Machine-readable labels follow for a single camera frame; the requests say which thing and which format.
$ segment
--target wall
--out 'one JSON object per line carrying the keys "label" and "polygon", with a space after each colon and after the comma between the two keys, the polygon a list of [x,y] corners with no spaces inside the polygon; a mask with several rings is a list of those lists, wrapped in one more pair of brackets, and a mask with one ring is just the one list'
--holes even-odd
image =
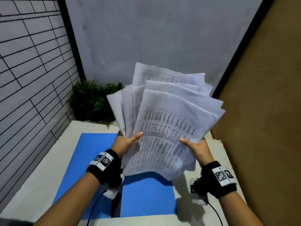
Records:
{"label": "wall", "polygon": [[2,211],[73,119],[79,76],[56,0],[0,0],[0,55]]}
{"label": "wall", "polygon": [[301,225],[301,0],[275,0],[219,99],[212,129],[265,226]]}
{"label": "wall", "polygon": [[131,84],[136,62],[217,86],[262,0],[66,0],[86,78]]}

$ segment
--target wire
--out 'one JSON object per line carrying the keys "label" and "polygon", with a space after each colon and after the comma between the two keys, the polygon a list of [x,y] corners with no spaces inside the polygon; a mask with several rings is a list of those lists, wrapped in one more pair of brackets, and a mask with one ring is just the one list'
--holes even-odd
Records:
{"label": "wire", "polygon": [[104,192],[106,192],[106,190],[102,191],[101,194],[99,195],[99,197],[97,198],[97,200],[96,200],[96,202],[95,202],[95,204],[94,204],[94,206],[93,206],[93,208],[92,208],[92,210],[91,210],[91,213],[90,213],[90,216],[89,216],[89,219],[88,219],[87,226],[88,226],[89,223],[90,223],[90,220],[91,220],[91,217],[92,217],[92,213],[93,213],[93,211],[94,211],[94,209],[95,209],[95,206],[96,206],[97,202],[99,201],[99,199],[101,198],[101,196],[102,196],[102,194],[103,194]]}
{"label": "wire", "polygon": [[[213,208],[213,206],[212,206],[209,202],[207,202],[206,200],[204,200],[204,202],[206,202],[208,205],[211,206],[211,208]],[[217,213],[217,211],[215,210],[215,208],[213,208],[213,210],[214,210],[214,212],[216,212],[216,214],[217,214],[217,216],[219,217],[219,220],[220,220],[220,222],[221,222],[221,225],[223,226],[223,223],[222,223],[222,220],[221,220],[219,214]]]}

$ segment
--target tiled wall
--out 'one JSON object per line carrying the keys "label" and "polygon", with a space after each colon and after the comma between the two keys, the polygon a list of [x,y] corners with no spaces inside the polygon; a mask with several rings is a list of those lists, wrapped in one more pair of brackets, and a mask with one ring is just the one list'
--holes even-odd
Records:
{"label": "tiled wall", "polygon": [[2,211],[73,119],[79,76],[56,0],[0,0],[0,55]]}

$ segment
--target brown wall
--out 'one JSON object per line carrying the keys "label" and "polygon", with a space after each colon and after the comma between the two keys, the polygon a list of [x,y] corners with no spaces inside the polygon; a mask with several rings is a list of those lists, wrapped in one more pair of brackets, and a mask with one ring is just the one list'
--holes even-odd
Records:
{"label": "brown wall", "polygon": [[275,0],[219,99],[222,140],[266,226],[301,225],[301,0]]}

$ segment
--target hand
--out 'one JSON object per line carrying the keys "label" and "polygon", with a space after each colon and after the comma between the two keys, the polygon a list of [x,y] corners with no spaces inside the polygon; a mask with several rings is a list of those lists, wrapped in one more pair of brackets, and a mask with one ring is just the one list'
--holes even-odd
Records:
{"label": "hand", "polygon": [[214,161],[207,141],[204,138],[199,143],[193,143],[190,140],[186,140],[184,138],[180,138],[179,140],[180,143],[190,148],[201,167]]}
{"label": "hand", "polygon": [[132,137],[126,139],[119,131],[113,145],[111,146],[111,149],[118,154],[119,158],[122,158],[122,156],[128,151],[131,144],[140,139],[142,135],[142,132],[138,132]]}

